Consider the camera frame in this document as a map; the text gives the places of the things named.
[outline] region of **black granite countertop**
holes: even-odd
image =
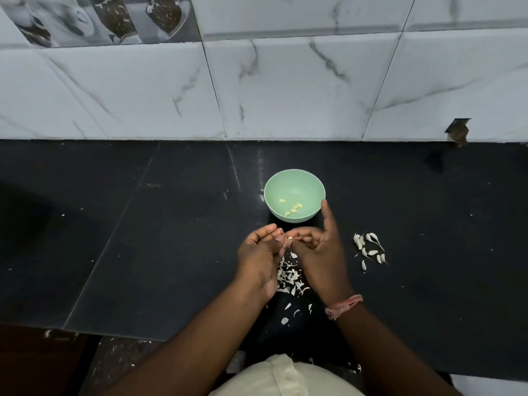
[[[262,190],[287,168],[322,180],[354,289],[408,346],[439,371],[528,380],[516,144],[0,141],[0,321],[168,339],[232,279],[243,238],[277,222]],[[364,231],[389,266],[362,272]],[[282,326],[287,303],[301,312]],[[277,294],[242,348],[353,361],[341,342],[307,291]]]

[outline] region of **mint green bowl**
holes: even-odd
[[[321,209],[326,197],[325,187],[317,176],[302,169],[277,172],[264,186],[264,200],[269,211],[277,218],[290,223],[301,223],[312,218]],[[290,211],[297,203],[302,207],[296,213]]]

